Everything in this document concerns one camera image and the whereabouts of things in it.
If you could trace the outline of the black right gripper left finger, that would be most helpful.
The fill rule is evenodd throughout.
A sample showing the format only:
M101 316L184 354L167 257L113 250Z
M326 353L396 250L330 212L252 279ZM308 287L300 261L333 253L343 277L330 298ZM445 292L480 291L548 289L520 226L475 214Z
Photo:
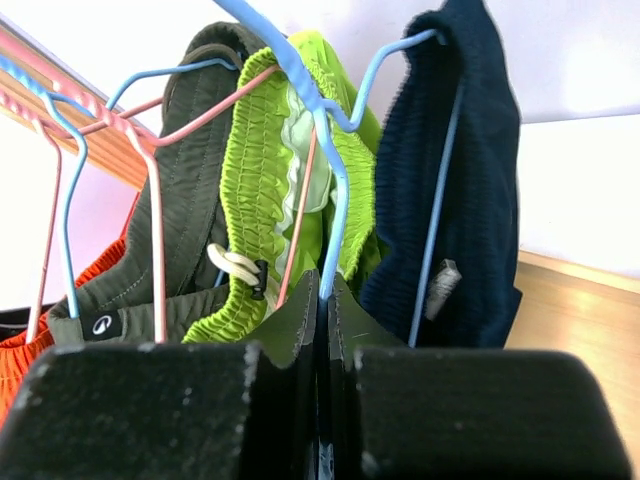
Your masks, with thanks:
M5 479L306 479L319 275L233 344L53 347L1 431Z

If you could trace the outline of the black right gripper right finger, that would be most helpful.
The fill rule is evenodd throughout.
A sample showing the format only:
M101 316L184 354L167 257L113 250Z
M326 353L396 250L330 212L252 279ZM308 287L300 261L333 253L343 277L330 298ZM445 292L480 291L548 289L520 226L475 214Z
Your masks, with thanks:
M328 304L337 479L629 479L595 377L556 351L412 349L342 278Z

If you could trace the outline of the olive grey shorts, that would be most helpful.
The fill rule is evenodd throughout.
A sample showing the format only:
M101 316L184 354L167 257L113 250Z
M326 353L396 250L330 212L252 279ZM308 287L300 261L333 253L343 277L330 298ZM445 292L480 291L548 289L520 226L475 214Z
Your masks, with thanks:
M246 59L263 48L261 39L238 23L217 22L196 34L184 63L220 58L212 65L169 77L162 105L163 134L170 134L231 95ZM208 244L227 244L219 199L231 109L178 142L157 148L163 207L167 338L179 342L197 320L218 310L228 289L214 284L218 269ZM145 342L154 337L151 203L145 187L125 237L114 242L77 282L80 316L71 318L61 301L47 324L58 345L84 342Z

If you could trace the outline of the navy blue shorts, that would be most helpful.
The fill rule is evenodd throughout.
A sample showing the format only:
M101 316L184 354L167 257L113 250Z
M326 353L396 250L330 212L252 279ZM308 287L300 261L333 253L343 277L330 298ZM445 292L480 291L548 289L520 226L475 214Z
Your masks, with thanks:
M515 319L519 247L520 114L496 27L480 1L448 1L414 18L408 35L432 37L406 52L409 72L377 153L376 232L381 263L362 307L410 337L422 274L446 260L461 278L421 346L500 348Z

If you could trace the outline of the lime green shorts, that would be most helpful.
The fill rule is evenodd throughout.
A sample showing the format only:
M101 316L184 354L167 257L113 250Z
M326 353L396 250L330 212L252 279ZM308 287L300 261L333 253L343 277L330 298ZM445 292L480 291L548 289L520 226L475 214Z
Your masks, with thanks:
M330 43L317 31L289 37L314 78L322 96L351 113L357 96L346 70ZM231 257L268 263L266 300L250 299L245 281L249 272L231 267L230 293L224 306L201 317L187 330L183 342L238 341L275 310L282 276L290 273L287 295L304 272L322 266L337 205L336 180L316 141L307 198L288 268L291 239L303 190L312 141L313 117L282 72L271 73L234 105L232 125L222 164L220 195L230 234ZM381 261L374 234L374 170L381 127L369 107L360 128L342 131L330 120L331 138L346 167L350 197L337 270L356 292Z

